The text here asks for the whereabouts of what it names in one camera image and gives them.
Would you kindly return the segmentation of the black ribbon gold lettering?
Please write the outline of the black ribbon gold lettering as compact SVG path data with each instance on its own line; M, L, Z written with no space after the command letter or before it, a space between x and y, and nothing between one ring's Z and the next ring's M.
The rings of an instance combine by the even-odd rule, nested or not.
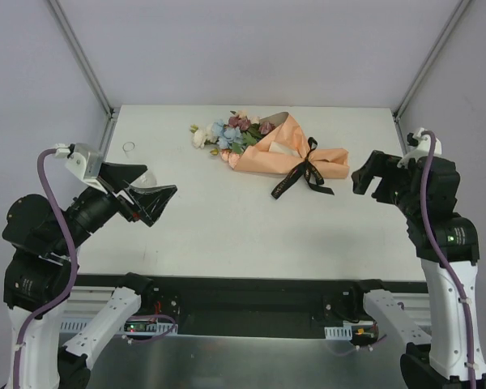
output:
M308 187L315 192L325 195L335 194L330 187L324 186L324 178L314 164L309 160L311 154L317 149L318 142L313 137L309 137L308 145L309 151L303 161L291 169L286 177L271 192L271 196L274 199L279 199L300 178L304 178Z

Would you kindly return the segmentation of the orange wrapping paper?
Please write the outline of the orange wrapping paper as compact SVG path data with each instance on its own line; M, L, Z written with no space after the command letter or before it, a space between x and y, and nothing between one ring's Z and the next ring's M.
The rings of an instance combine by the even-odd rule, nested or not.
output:
M307 160L324 179L344 179L349 173L348 151L343 148L312 150L309 138L288 112L252 119L243 135L254 138L243 152L222 151L222 159L236 171L287 174Z

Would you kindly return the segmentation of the artificial flower bunch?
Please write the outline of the artificial flower bunch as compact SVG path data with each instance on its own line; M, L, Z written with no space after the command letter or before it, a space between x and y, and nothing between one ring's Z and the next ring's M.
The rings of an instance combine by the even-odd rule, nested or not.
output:
M231 111L227 121L218 120L207 126L191 125L191 142L194 148L211 146L210 153L235 169L244 151L255 146L276 128L270 120L250 117L246 111Z

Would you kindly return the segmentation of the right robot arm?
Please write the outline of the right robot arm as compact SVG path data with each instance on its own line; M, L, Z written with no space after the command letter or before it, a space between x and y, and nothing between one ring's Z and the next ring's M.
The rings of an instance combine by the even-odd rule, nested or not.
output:
M473 223L454 210L460 175L454 162L439 157L400 162L398 156L372 152L352 174L353 191L364 194L379 177L373 198L405 216L424 270L432 332L420 330L383 289L351 296L349 312L361 320L371 316L401 345L407 387L486 388L475 307L479 241Z

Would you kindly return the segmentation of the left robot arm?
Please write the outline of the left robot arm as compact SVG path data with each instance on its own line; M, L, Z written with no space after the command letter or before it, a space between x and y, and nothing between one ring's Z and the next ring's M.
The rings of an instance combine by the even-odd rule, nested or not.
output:
M174 185L138 188L135 182L146 171L144 165L104 163L97 186L87 187L67 209L51 189L11 206L2 233L15 248L3 294L13 334L9 388L85 388L96 359L128 320L159 317L155 282L130 272L96 317L59 343L78 248L117 215L152 226L176 194Z

